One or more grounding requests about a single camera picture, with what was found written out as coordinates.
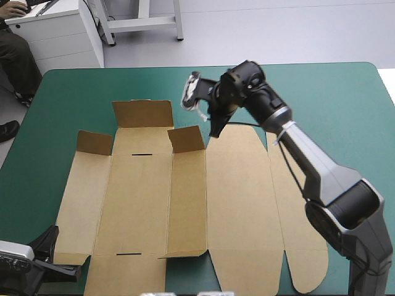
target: drawer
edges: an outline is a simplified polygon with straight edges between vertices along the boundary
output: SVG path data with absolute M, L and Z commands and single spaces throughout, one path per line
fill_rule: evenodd
M 85 26 L 79 14 L 16 23 L 9 27 L 28 42 L 85 33 Z
M 101 68 L 93 51 L 51 57 L 50 59 L 37 60 L 36 63 L 43 75 L 52 69 Z
M 29 46 L 36 60 L 93 50 L 86 33 L 33 41 Z

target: hand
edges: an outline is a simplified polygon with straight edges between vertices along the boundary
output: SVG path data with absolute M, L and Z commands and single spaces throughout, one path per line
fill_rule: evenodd
M 0 7 L 0 18 L 6 20 L 11 17 L 23 17 L 26 15 L 27 5 L 18 1 L 9 1 Z

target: cardboard flap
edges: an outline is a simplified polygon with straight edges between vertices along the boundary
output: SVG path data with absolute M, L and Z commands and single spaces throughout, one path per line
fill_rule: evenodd
M 93 255 L 166 253 L 172 155 L 113 156 Z
M 172 167 L 167 254 L 187 254 L 190 251 L 196 253 L 196 250 L 207 250 L 206 219 L 204 150 L 175 154 Z
M 174 126 L 170 101 L 132 100 L 113 102 L 112 106 L 121 128 Z
M 202 134 L 197 125 L 187 128 L 171 129 L 167 131 L 167 133 L 172 142 L 174 153 L 204 150 Z
M 119 128 L 115 135 L 113 155 L 172 153 L 172 143 L 165 128 Z
M 287 250 L 285 253 L 293 286 L 299 293 L 309 293 L 322 283 L 328 269 L 328 251 Z
M 98 134 L 90 131 L 79 131 L 77 137 L 77 151 L 111 155 L 112 136 L 109 134 Z
M 254 129 L 226 126 L 206 159 L 209 250 L 283 251 L 269 160 Z
M 208 246 L 222 290 L 276 295 L 284 245 L 262 142 L 249 126 L 226 126 L 206 159 Z
M 176 253 L 168 253 L 160 258 L 181 258 L 181 257 L 198 257 L 207 252 L 207 249 L 204 250 L 194 250 L 194 251 L 185 251 L 185 252 L 176 252 Z
M 139 296 L 165 290 L 166 260 L 155 256 L 92 256 L 85 296 Z
M 111 161 L 111 156 L 75 152 L 56 221 L 56 253 L 92 254 Z
M 83 265 L 90 254 L 55 253 L 54 264 Z
M 277 294 L 283 250 L 210 250 L 223 291 L 237 296 Z
M 324 238 L 310 225 L 306 217 L 306 202 L 286 166 L 280 148 L 272 144 L 275 139 L 275 134 L 267 133 L 268 155 L 285 251 L 295 289 L 300 293 L 307 293 L 317 288 L 326 275 L 328 248 Z M 306 178 L 304 173 L 289 152 L 286 149 L 284 152 L 303 186 Z

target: robotic arm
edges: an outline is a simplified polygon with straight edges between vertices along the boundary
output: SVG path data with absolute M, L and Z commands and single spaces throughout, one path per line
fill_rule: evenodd
M 245 61 L 220 81 L 193 72 L 181 106 L 186 110 L 207 101 L 210 136 L 219 137 L 238 107 L 265 131 L 275 133 L 306 175 L 302 190 L 306 215 L 325 240 L 350 259 L 349 295 L 383 296 L 393 247 L 383 218 L 384 200 L 375 188 L 350 168 L 338 165 L 292 119 L 292 111 L 267 84 L 254 62 Z
M 35 296 L 43 282 L 77 282 L 79 265 L 55 265 L 59 229 L 51 226 L 28 245 L 0 240 L 0 295 Z

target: dark trousers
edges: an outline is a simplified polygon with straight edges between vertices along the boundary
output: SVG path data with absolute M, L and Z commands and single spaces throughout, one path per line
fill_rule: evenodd
M 9 30 L 0 30 L 0 64 L 15 91 L 35 95 L 43 77 L 28 43 Z

